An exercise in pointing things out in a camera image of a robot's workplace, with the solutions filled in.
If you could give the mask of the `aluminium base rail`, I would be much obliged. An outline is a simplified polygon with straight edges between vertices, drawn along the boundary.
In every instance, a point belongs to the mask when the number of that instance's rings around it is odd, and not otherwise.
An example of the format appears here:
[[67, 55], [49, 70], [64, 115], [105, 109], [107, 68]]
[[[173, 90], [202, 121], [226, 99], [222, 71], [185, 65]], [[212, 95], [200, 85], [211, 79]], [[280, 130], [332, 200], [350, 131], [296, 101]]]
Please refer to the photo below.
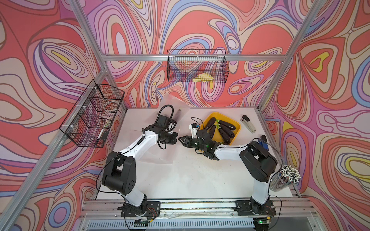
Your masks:
[[247, 211], [247, 200], [193, 199], [149, 202], [152, 216], [123, 216], [122, 200], [85, 203], [75, 231], [323, 231], [313, 204], [301, 197], [272, 197], [263, 215]]

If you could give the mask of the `aluminium frame post left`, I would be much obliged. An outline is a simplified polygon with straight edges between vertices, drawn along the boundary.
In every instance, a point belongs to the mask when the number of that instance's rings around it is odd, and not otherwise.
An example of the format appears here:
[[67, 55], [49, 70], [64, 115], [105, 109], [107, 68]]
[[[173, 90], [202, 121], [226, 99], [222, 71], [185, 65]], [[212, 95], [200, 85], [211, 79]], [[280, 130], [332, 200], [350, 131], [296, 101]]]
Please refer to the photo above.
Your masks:
[[113, 84], [88, 14], [96, 1], [1, 1], [1, 230], [73, 231], [113, 147], [60, 129], [95, 83]]

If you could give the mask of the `grey black stapler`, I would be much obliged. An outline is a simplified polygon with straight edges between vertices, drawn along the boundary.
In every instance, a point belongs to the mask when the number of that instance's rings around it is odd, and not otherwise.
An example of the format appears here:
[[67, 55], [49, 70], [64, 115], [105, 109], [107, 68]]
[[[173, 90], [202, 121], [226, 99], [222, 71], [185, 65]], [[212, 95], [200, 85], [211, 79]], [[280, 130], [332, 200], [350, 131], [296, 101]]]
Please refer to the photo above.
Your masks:
[[242, 124], [251, 132], [251, 133], [255, 133], [256, 132], [256, 128], [255, 126], [252, 124], [251, 120], [248, 118], [247, 115], [243, 115], [242, 118], [240, 119]]

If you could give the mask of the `yellow cloth in basket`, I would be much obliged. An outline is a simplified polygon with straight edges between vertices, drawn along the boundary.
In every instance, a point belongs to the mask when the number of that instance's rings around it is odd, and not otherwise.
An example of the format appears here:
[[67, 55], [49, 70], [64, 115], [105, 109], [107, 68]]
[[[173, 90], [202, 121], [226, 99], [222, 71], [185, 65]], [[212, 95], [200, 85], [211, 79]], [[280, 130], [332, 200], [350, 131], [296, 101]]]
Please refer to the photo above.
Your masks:
[[192, 82], [213, 82], [214, 77], [208, 72], [198, 74], [192, 78]]

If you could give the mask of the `yellow plastic tray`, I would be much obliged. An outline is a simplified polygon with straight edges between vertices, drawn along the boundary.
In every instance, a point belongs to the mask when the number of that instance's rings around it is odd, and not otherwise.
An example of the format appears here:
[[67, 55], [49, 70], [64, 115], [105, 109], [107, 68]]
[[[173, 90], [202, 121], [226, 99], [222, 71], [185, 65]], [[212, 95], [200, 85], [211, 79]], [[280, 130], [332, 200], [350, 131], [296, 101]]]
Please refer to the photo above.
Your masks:
[[225, 145], [232, 145], [241, 130], [239, 122], [218, 112], [211, 113], [200, 123], [200, 129], [206, 129], [212, 140]]

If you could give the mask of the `aluminium frame post right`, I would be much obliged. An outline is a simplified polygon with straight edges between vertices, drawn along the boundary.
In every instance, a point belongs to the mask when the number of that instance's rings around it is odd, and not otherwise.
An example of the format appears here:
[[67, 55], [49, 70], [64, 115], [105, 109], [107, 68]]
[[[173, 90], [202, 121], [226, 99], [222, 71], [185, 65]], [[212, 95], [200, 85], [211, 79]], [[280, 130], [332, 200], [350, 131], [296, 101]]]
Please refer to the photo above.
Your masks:
[[284, 72], [288, 69], [290, 62], [293, 60], [293, 56], [295, 52], [297, 51], [300, 43], [304, 39], [306, 33], [308, 32], [309, 28], [313, 24], [313, 21], [315, 20], [315, 17], [320, 12], [320, 9], [322, 6], [326, 3], [326, 1], [313, 1], [309, 11], [307, 12], [307, 15], [305, 19], [303, 20], [300, 28], [297, 31], [296, 36], [293, 38], [292, 44], [290, 45], [287, 53], [286, 58], [284, 61], [281, 62], [281, 64], [278, 66], [278, 69], [276, 70], [275, 75], [273, 76], [271, 82], [269, 83], [259, 105], [257, 106], [257, 109], [259, 111], [264, 110], [269, 100], [273, 97], [273, 94], [275, 92], [275, 88], [277, 87], [279, 81], [283, 77]]

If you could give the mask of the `clear zip-top plastic bag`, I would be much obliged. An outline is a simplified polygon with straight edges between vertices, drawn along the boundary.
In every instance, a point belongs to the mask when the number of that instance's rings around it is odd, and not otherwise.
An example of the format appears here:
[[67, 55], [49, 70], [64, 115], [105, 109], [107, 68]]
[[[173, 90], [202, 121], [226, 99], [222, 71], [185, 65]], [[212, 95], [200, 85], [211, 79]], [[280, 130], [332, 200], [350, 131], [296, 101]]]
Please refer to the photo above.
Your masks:
[[175, 120], [176, 122], [180, 122], [182, 118], [190, 110], [190, 105], [188, 105], [180, 98], [173, 96], [171, 94], [166, 94], [163, 97], [158, 107], [158, 113], [165, 105], [171, 105], [171, 107], [170, 106], [165, 107], [160, 114], [165, 115], [167, 117], [171, 117], [172, 115], [172, 119]]

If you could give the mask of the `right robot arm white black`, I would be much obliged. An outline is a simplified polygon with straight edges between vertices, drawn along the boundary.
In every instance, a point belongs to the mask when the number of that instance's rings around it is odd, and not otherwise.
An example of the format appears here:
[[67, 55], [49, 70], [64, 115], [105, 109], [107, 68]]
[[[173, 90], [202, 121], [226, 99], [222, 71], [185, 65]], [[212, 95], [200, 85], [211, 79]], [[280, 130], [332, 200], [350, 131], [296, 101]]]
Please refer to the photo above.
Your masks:
[[210, 160], [241, 161], [253, 177], [253, 193], [250, 198], [252, 212], [262, 214], [270, 201], [269, 182], [278, 164], [276, 158], [259, 142], [251, 140], [248, 144], [230, 146], [211, 139], [205, 130], [178, 138], [186, 148], [195, 149], [196, 153]]

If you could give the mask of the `blue black tool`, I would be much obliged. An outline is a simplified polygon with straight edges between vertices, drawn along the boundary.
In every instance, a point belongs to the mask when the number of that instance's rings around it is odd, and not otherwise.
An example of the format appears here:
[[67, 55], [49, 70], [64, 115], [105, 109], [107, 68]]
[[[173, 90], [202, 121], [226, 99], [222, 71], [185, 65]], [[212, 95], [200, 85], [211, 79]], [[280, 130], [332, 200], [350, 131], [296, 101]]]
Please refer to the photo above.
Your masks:
[[268, 143], [267, 143], [267, 138], [265, 135], [261, 135], [259, 138], [258, 138], [258, 142], [259, 144], [264, 148], [266, 149], [267, 151], [269, 151], [269, 147], [268, 147]]

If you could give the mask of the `aluminium frame post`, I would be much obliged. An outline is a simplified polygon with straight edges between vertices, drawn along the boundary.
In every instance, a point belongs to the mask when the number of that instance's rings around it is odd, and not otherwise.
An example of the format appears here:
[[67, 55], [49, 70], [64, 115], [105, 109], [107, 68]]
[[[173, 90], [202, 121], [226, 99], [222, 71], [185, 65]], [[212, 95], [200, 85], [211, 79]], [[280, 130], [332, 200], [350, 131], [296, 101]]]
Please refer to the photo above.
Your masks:
[[273, 94], [275, 92], [275, 88], [277, 87], [279, 81], [283, 77], [284, 72], [288, 69], [290, 62], [293, 60], [293, 56], [295, 52], [297, 51], [300, 43], [304, 39], [306, 33], [308, 32], [309, 28], [313, 24], [313, 21], [315, 20], [315, 17], [320, 12], [320, 9], [322, 6], [326, 3], [326, 1], [313, 1], [309, 11], [307, 12], [307, 15], [305, 19], [303, 20], [300, 28], [297, 31], [296, 36], [293, 38], [292, 44], [290, 45], [287, 53], [286, 58], [284, 61], [281, 62], [281, 64], [278, 66], [278, 69], [276, 70], [275, 75], [273, 76], [271, 82], [269, 83], [259, 105], [257, 106], [257, 109], [259, 111], [264, 110], [269, 100], [273, 97]]
[[96, 1], [1, 1], [1, 230], [73, 231], [113, 147], [60, 129], [95, 83], [113, 84], [88, 14]]

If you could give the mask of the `purple eggplant in tray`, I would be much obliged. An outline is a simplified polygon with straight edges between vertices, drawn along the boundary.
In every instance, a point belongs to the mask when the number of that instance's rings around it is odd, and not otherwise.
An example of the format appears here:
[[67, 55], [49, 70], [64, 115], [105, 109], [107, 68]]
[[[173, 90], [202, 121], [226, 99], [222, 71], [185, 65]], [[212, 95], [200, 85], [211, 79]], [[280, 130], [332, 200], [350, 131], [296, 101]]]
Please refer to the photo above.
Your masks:
[[227, 127], [223, 126], [223, 125], [220, 125], [220, 128], [226, 133], [226, 135], [230, 138], [234, 138], [235, 137], [235, 134], [233, 131], [231, 131], [230, 129], [228, 129]]
[[228, 134], [222, 128], [219, 128], [218, 131], [219, 131], [224, 143], [226, 145], [229, 145], [230, 142], [231, 142], [231, 138], [228, 136]]
[[216, 122], [216, 118], [211, 117], [208, 123], [206, 124], [206, 126], [204, 127], [204, 129], [208, 131], [214, 125], [215, 122]]
[[235, 127], [233, 124], [228, 123], [228, 122], [226, 122], [226, 121], [218, 120], [218, 123], [219, 123], [220, 125], [223, 125], [223, 126], [227, 127], [227, 128], [228, 128], [228, 129], [230, 129], [231, 131], [235, 131], [235, 130], [236, 130], [236, 127]]
[[214, 137], [214, 133], [215, 133], [216, 128], [217, 128], [216, 125], [212, 125], [211, 128], [208, 131], [211, 139]]

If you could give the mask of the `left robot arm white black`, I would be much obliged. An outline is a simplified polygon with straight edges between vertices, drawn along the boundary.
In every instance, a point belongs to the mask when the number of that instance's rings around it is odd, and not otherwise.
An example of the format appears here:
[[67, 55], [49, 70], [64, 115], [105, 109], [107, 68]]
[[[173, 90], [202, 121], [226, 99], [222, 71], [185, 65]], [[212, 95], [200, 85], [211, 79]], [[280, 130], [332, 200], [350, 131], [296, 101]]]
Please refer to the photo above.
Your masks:
[[147, 197], [136, 186], [136, 161], [152, 146], [177, 142], [178, 133], [173, 132], [177, 122], [171, 117], [157, 116], [154, 124], [142, 129], [142, 135], [119, 152], [111, 152], [102, 172], [102, 185], [120, 194], [133, 213], [142, 215], [147, 210]]

